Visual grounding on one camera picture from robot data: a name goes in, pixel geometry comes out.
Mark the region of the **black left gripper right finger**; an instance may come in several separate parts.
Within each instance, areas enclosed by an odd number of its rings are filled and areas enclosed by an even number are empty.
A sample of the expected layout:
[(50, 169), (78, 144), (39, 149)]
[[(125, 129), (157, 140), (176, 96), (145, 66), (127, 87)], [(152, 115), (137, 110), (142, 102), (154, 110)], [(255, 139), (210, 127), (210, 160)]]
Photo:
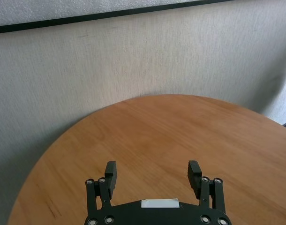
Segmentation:
[(196, 199), (199, 200), (200, 207), (209, 209), (211, 198), (212, 209), (226, 210), (223, 181), (220, 178), (210, 180), (203, 176), (198, 162), (190, 160), (188, 162), (188, 180)]

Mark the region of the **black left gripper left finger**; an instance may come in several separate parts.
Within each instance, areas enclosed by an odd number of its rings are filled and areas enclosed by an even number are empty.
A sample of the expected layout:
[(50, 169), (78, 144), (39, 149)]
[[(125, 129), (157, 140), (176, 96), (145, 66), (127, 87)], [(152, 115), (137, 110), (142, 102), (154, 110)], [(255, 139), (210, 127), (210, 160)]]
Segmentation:
[(111, 199), (117, 180), (115, 161), (107, 162), (104, 176), (97, 181), (88, 179), (86, 185), (87, 210), (97, 210), (96, 198), (99, 196), (102, 208), (111, 207)]

